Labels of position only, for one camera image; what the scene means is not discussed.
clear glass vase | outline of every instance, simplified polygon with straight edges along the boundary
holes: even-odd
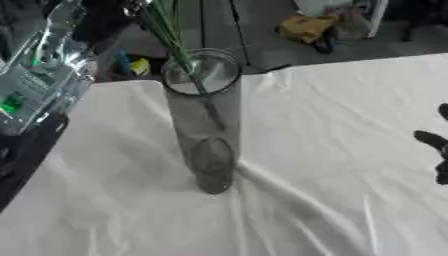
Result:
[[[221,50],[188,56],[193,74],[175,60],[164,66],[165,93],[185,163],[201,190],[219,194],[232,184],[240,151],[241,66]]]

white tablecloth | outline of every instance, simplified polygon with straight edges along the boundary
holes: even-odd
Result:
[[[198,191],[160,84],[97,85],[0,216],[7,256],[448,253],[448,187],[415,129],[448,135],[448,55],[243,79],[242,157]]]

floor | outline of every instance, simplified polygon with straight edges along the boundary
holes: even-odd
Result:
[[[205,0],[206,3],[206,46],[226,49],[244,62],[244,55],[229,5],[230,0]],[[183,40],[190,49],[201,47],[199,29],[199,0],[180,1]],[[369,60],[448,52],[448,28],[425,27],[415,34],[413,42],[399,40],[403,23],[384,22],[376,38],[370,40],[340,41],[332,54],[322,55],[313,48],[279,37],[274,28],[282,20],[294,14],[297,7],[292,0],[237,0],[237,10],[249,50],[250,60],[258,70],[281,65],[312,65],[320,63]],[[29,13],[18,16],[23,19],[17,26],[18,33],[13,45],[25,38],[25,32],[32,31],[36,19]],[[164,48],[149,33],[137,26],[130,26],[118,38],[109,51],[109,57],[102,59],[102,67],[113,61],[113,52],[123,49],[129,53],[146,56],[164,56]]]

black glove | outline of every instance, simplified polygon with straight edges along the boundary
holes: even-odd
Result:
[[[444,103],[439,107],[440,115],[448,121],[448,104]],[[436,167],[437,183],[448,184],[448,140],[433,133],[425,131],[415,131],[414,137],[425,144],[435,148],[443,158],[442,163]]]

table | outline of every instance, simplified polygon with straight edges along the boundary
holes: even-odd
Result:
[[[243,78],[225,194],[184,167],[161,85],[101,84],[0,217],[8,256],[446,255],[448,188],[415,129],[448,135],[448,55]]]

